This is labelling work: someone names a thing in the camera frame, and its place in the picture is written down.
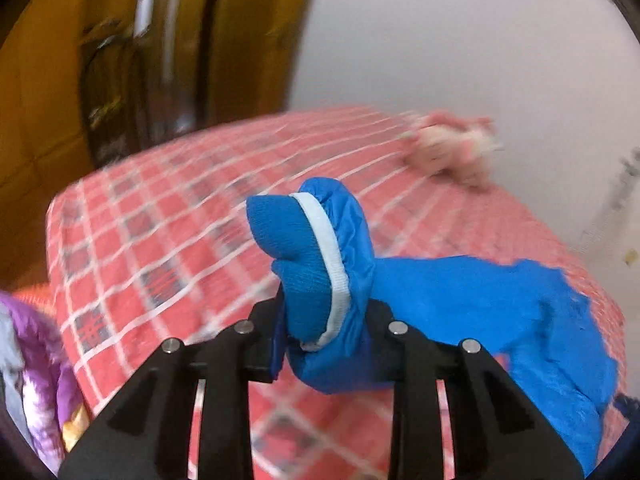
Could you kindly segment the yellow wall socket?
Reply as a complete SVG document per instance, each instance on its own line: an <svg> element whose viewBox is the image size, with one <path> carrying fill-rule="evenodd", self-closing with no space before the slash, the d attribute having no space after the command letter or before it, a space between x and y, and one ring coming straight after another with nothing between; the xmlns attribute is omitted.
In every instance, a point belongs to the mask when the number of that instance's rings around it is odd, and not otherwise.
<svg viewBox="0 0 640 480"><path fill-rule="evenodd" d="M629 249L624 255L624 263L626 266L632 266L639 260L639 252L637 249Z"/></svg>

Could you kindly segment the brown wooden wardrobe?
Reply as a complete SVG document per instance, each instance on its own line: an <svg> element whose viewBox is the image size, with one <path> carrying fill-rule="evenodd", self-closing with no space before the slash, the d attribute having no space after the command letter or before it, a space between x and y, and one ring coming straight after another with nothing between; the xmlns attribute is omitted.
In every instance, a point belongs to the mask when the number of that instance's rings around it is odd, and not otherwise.
<svg viewBox="0 0 640 480"><path fill-rule="evenodd" d="M310 0L1 0L1 286L92 170L288 102Z"/></svg>

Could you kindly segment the pink plush toy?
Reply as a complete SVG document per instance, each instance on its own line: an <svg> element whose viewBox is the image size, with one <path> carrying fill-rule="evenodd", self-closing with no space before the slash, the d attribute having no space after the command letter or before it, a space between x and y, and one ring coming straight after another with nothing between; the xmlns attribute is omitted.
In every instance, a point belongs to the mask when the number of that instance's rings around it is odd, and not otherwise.
<svg viewBox="0 0 640 480"><path fill-rule="evenodd" d="M404 161L424 177L448 174L457 184L485 192L491 159L503 149L489 118L463 119L448 112L407 113L400 136Z"/></svg>

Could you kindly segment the purple floral bedding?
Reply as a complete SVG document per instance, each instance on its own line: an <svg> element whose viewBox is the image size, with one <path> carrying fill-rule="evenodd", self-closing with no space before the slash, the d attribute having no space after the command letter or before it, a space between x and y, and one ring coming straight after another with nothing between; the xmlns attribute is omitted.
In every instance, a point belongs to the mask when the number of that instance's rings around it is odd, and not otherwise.
<svg viewBox="0 0 640 480"><path fill-rule="evenodd" d="M52 474L90 424L90 414L52 318L1 294L1 404Z"/></svg>

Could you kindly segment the grey wall conduit pipe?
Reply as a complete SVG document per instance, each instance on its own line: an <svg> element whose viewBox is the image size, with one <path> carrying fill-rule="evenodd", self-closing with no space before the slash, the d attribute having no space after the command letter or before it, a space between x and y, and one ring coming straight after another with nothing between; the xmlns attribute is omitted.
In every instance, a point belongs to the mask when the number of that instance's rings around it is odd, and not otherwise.
<svg viewBox="0 0 640 480"><path fill-rule="evenodd" d="M619 236L627 222L631 197L639 183L639 148L636 146L629 157L620 159L622 169L612 183L608 195L596 213L582 230L574 251L581 256L591 256Z"/></svg>

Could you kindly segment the blue puffer jacket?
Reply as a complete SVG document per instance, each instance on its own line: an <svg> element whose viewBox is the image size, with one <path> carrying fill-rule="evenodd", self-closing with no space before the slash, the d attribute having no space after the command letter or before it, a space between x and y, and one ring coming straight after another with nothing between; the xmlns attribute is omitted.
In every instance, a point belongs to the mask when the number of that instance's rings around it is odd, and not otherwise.
<svg viewBox="0 0 640 480"><path fill-rule="evenodd" d="M283 290L288 360L324 393L370 384L370 300L443 344L473 338L509 372L592 471L617 365L590 311L558 269L468 256L378 258L366 216L340 181L311 178L288 195L246 202L254 240Z"/></svg>

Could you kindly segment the red plaid bed sheet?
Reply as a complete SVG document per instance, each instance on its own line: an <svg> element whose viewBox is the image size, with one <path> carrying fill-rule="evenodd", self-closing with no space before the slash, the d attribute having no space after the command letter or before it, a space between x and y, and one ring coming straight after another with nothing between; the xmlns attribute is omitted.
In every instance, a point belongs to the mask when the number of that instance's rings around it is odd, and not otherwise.
<svg viewBox="0 0 640 480"><path fill-rule="evenodd" d="M48 214L56 320L97 415L167 337L208 338L273 295L276 277L250 236L244 200L342 180L381 256L470 255L539 261L591 300L626 389L624 317L553 233L503 188L473 192L427 179L399 155L404 118L334 108L236 122L97 171L56 196ZM322 396L286 366L250 385L256 479L382 479L390 391Z"/></svg>

